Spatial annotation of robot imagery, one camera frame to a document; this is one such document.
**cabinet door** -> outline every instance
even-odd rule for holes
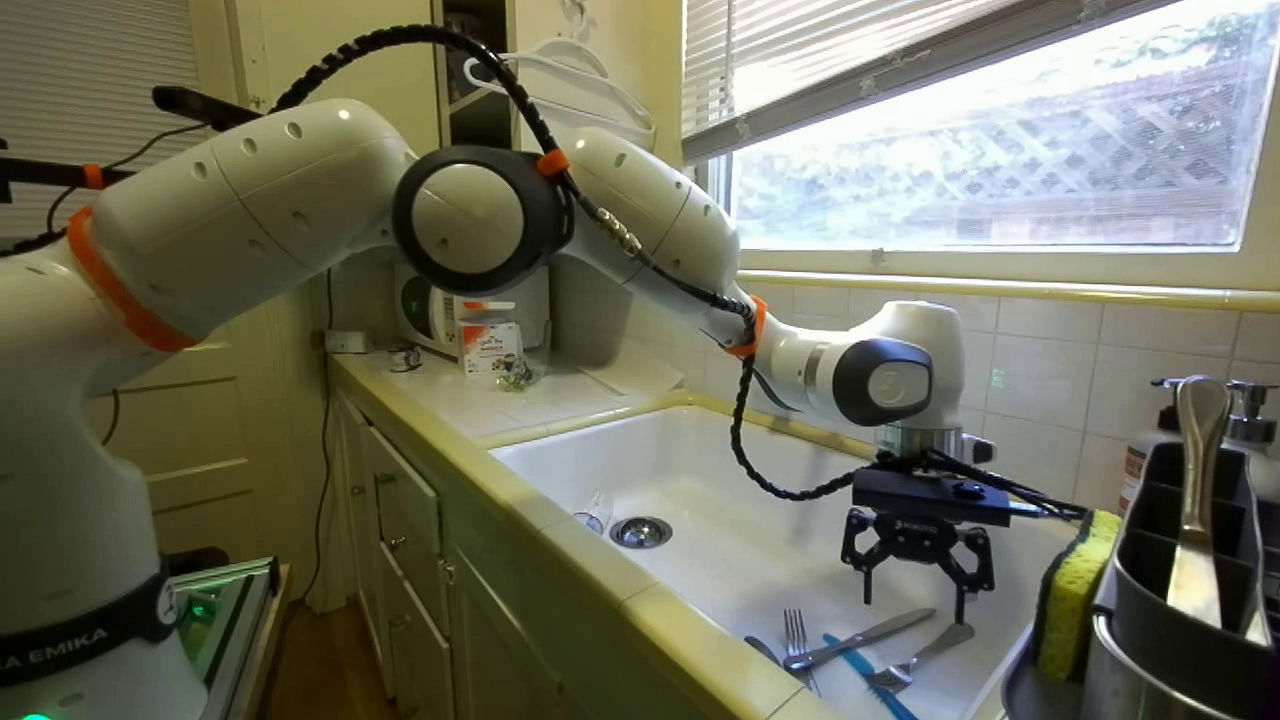
[[[444,538],[441,538],[441,497],[425,472],[416,472],[388,436],[370,430],[366,472],[374,483],[374,538],[388,545],[400,577],[432,620],[449,632],[444,616]]]
[[[459,720],[578,716],[554,674],[527,646],[521,620],[463,555],[456,555],[456,586],[449,601]]]
[[[416,606],[413,588],[396,574],[392,554],[378,555],[388,598],[388,674],[400,716],[449,720],[451,716],[451,665],[449,640],[432,616]]]
[[[374,490],[366,472],[366,448],[370,430],[352,405],[336,405],[340,419],[340,452],[336,452],[336,478],[340,478],[340,519],[344,519],[344,559],[352,569],[357,601],[365,610],[370,657],[378,667],[388,667],[388,614],[383,614],[383,581],[378,581],[378,547],[374,547]]]

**kitchen sink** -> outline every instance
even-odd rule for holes
[[[744,430],[744,448],[779,490],[817,490],[865,464],[758,426]],[[902,610],[937,610],[928,624],[865,650],[880,665],[951,624],[954,588],[928,565],[880,565],[875,601],[865,606],[865,581],[839,565],[848,490],[809,505],[766,497],[737,464],[729,418],[712,407],[675,405],[521,441],[497,448],[497,461],[729,635],[779,650],[782,610],[802,614],[809,640],[844,635]],[[1040,577],[1067,538],[1073,529],[1036,519],[992,529],[994,593],[966,598],[976,640],[941,657],[901,695],[917,716],[971,716],[971,702],[1025,640]],[[875,705],[839,659],[822,665],[811,687],[839,713]]]

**knife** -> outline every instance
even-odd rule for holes
[[[850,653],[850,650],[865,650],[865,646],[875,646],[875,640],[895,635],[895,632],[902,632],[902,630],[917,630],[917,624],[923,624],[928,616],[931,616],[931,610],[917,610],[917,614],[902,614],[902,616],[888,616],[885,624],[860,630],[860,632],[850,632],[850,635],[844,635],[844,640],[837,640],[837,646],[822,646],[822,650],[811,650],[811,653],[802,653],[802,657],[790,657],[790,659],[782,659],[782,667],[786,667],[790,675],[809,675],[811,667],[820,667],[820,665],[829,665],[829,659],[837,659],[837,657],[844,657],[844,653]]]

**drawer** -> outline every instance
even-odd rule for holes
[[[378,436],[370,431],[374,464],[374,538],[388,547],[396,574],[416,593],[416,601],[444,630],[444,531],[441,531],[441,492]]]

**cable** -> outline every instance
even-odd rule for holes
[[[115,430],[120,430],[120,388],[113,388],[113,419],[107,419],[98,445],[113,445]]]
[[[766,384],[762,374],[751,374],[751,375],[754,375],[758,391],[766,396],[766,405],[775,405],[775,407],[782,407],[782,412],[795,412],[795,407]]]
[[[322,273],[322,327],[331,333],[331,315],[336,315],[336,288],[331,288],[331,273]],[[328,512],[328,490],[331,490],[331,384],[328,384],[328,358],[321,358],[321,501],[316,501],[316,518],[313,518],[313,577],[301,593],[301,601],[313,598],[316,581],[321,581],[321,559],[322,559],[322,512]]]
[[[336,78],[340,68],[357,63],[358,56],[370,56],[370,53],[383,53],[383,49],[400,49],[400,44],[449,44],[449,49],[459,49],[466,56],[474,56],[493,78],[497,85],[506,91],[506,102],[515,105],[515,114],[523,117],[530,140],[542,150],[542,154],[561,154],[553,128],[542,124],[542,117],[537,114],[537,105],[527,102],[523,85],[515,82],[515,71],[493,53],[483,49],[480,40],[470,36],[459,36],[451,28],[435,28],[435,26],[396,26],[396,28],[378,28],[378,34],[366,34],[366,36],[357,36],[340,49],[331,49],[322,59],[316,59],[301,82],[289,85],[289,91],[272,105],[272,114],[280,109],[296,109],[301,102],[307,102],[328,78]],[[561,238],[573,238],[573,181],[566,172],[561,172],[553,181],[554,190],[554,201],[561,201]]]
[[[189,131],[196,131],[196,128],[204,128],[204,124],[165,128],[165,131],[148,138],[137,154],[128,154],[128,157],[120,157],[120,159],[113,159],[113,164],[102,164],[102,167],[130,164],[130,159],[148,157],[157,144],[165,144],[165,140],[172,140],[172,138],[189,138]],[[60,209],[72,191],[74,191],[74,186],[68,186],[68,190],[49,205],[49,213],[44,213],[44,233],[41,233],[41,238],[12,240],[6,250],[0,250],[0,255],[20,255],[20,252],[36,252],[36,250],[44,250],[44,244],[56,244],[56,240],[68,233],[68,228],[56,228],[56,209]]]
[[[515,71],[497,56],[488,53],[480,40],[470,36],[459,36],[459,34],[449,34],[449,28],[432,28],[432,26],[400,26],[400,28],[378,28],[378,34],[366,34],[366,36],[357,36],[352,44],[328,53],[321,63],[313,63],[280,102],[277,102],[277,114],[280,109],[296,109],[301,102],[307,102],[328,78],[336,78],[340,68],[357,63],[358,56],[370,56],[378,49],[400,49],[400,44],[449,44],[449,49],[459,49],[466,56],[474,56],[493,78],[497,85],[506,91],[506,102],[515,105],[515,114],[523,117],[527,131],[537,138],[537,144],[542,154],[561,154],[553,128],[540,122],[537,105],[527,102],[523,85],[515,82]],[[744,320],[744,346],[751,347],[754,346],[754,314],[751,306],[741,306],[741,302],[724,302],[716,292],[702,292],[696,286],[682,286],[681,275],[662,273],[659,264],[653,264],[645,255],[645,244],[603,209],[597,209],[577,186],[573,175],[554,175],[554,197],[561,197],[561,209],[566,209],[573,201],[591,216],[598,220],[623,250],[629,255],[657,273],[662,286],[681,288],[682,295],[707,306],[707,309],[718,309],[718,314],[731,314]],[[754,464],[747,461],[744,452],[744,436],[741,436],[741,419],[744,419],[744,405],[747,405],[747,388],[751,388],[751,375],[754,375],[754,358],[747,354],[744,358],[744,382],[741,382],[741,396],[737,396],[737,412],[731,412],[731,452],[741,461],[741,468],[770,497],[782,497],[782,501],[817,501],[817,497],[831,497],[839,490],[848,490],[848,478],[837,478],[811,492],[786,492],[786,490],[775,490],[766,483]]]
[[[943,468],[943,472],[981,481],[981,483],[986,483],[986,490],[1001,490],[1001,492],[1007,492],[1007,497],[1018,497],[1018,501],[1036,505],[1036,508],[1040,508],[1043,518],[1052,518],[1052,519],[1084,519],[1084,518],[1092,518],[1084,505],[1052,501],[1052,497],[1018,483],[1018,481],[1007,481],[1007,478],[971,468],[971,464],[963,464],[963,461],[954,461],[954,455],[949,455],[949,452],[941,452],[941,448],[923,448],[923,461],[928,461],[931,468]]]

